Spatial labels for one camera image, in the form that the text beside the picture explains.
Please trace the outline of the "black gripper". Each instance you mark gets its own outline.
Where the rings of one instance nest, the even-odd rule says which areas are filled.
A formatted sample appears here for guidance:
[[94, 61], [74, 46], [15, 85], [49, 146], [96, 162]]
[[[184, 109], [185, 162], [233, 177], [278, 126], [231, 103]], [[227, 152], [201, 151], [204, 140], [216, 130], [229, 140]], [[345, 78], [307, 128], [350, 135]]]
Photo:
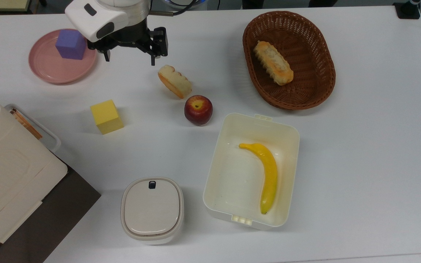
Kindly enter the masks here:
[[104, 55], [105, 61], [110, 62], [110, 50], [117, 46], [133, 47], [151, 56], [151, 65], [155, 66], [156, 58], [168, 55], [168, 39], [165, 27], [149, 30], [147, 20], [136, 25], [113, 31], [114, 24], [107, 23], [97, 32], [101, 38], [96, 41], [87, 40], [87, 48], [97, 50]]

